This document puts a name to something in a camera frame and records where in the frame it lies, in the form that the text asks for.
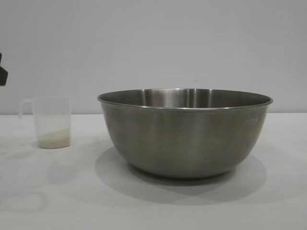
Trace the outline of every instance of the mixing bowl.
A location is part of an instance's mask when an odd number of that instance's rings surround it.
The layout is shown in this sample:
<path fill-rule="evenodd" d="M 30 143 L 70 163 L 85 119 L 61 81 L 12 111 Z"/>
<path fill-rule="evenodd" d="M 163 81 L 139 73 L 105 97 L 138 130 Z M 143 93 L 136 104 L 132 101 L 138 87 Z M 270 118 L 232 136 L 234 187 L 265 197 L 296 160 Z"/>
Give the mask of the mixing bowl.
<path fill-rule="evenodd" d="M 128 90 L 98 100 L 127 162 L 176 178 L 235 168 L 254 147 L 272 103 L 261 94 L 208 89 Z"/>

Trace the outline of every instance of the white tabletop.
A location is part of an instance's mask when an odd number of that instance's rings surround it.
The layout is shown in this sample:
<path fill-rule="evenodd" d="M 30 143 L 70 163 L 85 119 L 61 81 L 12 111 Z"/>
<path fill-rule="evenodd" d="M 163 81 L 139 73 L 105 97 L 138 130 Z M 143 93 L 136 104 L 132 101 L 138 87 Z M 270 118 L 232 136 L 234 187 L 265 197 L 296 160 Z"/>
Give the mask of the white tabletop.
<path fill-rule="evenodd" d="M 268 114 L 224 176 L 161 180 L 129 167 L 102 115 L 74 115 L 73 143 L 35 146 L 32 116 L 0 116 L 1 230 L 305 230 L 307 114 Z"/>

